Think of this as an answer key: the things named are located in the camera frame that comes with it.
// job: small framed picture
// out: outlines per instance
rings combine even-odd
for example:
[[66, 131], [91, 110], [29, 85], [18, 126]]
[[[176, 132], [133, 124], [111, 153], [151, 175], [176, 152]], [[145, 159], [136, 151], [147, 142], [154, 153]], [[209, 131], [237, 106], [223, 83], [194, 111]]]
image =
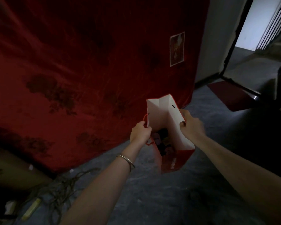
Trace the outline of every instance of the small framed picture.
[[170, 37], [170, 66], [184, 61], [185, 32]]

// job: left hand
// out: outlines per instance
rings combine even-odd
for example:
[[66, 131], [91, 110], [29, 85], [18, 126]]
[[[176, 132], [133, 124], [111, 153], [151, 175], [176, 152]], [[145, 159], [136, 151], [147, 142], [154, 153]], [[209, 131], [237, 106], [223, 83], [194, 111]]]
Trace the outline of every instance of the left hand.
[[145, 128], [143, 125], [145, 121], [141, 121], [132, 128], [130, 134], [130, 142], [138, 142], [141, 145], [144, 145], [151, 136], [152, 127]]

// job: metal railing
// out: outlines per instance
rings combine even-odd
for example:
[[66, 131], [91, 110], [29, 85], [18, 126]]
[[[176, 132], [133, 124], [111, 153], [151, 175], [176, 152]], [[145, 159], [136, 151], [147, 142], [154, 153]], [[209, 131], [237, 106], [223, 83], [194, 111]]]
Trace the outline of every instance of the metal railing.
[[276, 14], [273, 16], [269, 26], [263, 34], [257, 49], [264, 50], [271, 41], [275, 40], [281, 34], [281, 4]]

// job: red bag handle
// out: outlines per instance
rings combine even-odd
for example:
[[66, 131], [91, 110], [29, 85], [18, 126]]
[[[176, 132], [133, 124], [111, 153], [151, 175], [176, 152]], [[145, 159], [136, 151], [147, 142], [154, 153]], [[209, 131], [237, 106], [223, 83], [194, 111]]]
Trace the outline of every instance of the red bag handle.
[[[143, 117], [143, 121], [146, 122], [145, 124], [147, 124], [147, 127], [148, 127], [148, 114], [145, 114], [145, 116]], [[149, 144], [148, 144], [148, 142], [146, 143], [146, 145], [148, 145], [148, 146], [150, 146], [150, 145], [152, 145], [152, 144], [154, 144], [154, 140], [152, 140], [152, 142], [149, 143]]]

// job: forearm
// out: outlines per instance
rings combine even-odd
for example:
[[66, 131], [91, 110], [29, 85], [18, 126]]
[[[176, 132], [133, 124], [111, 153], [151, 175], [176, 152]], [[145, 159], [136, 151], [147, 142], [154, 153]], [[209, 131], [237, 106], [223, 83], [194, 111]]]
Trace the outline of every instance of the forearm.
[[[130, 143], [122, 152], [135, 161], [142, 144]], [[129, 163], [117, 157], [78, 197], [66, 213], [61, 225], [104, 225], [120, 196], [130, 173]]]
[[195, 143], [232, 187], [255, 208], [281, 222], [281, 178], [208, 137]]

